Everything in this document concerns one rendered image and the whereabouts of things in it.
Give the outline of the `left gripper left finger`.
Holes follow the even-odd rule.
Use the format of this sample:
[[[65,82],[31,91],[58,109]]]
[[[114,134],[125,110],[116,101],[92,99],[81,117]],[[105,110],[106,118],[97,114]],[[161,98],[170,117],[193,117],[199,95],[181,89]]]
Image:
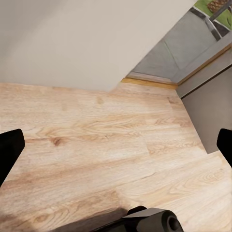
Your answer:
[[[0,134],[0,187],[25,147],[21,129]]]

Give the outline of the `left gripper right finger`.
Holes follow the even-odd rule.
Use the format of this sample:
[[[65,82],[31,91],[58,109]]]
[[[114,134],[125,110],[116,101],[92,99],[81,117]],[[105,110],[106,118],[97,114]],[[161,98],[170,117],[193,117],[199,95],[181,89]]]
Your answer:
[[[217,147],[232,167],[232,130],[220,129],[217,138]]]

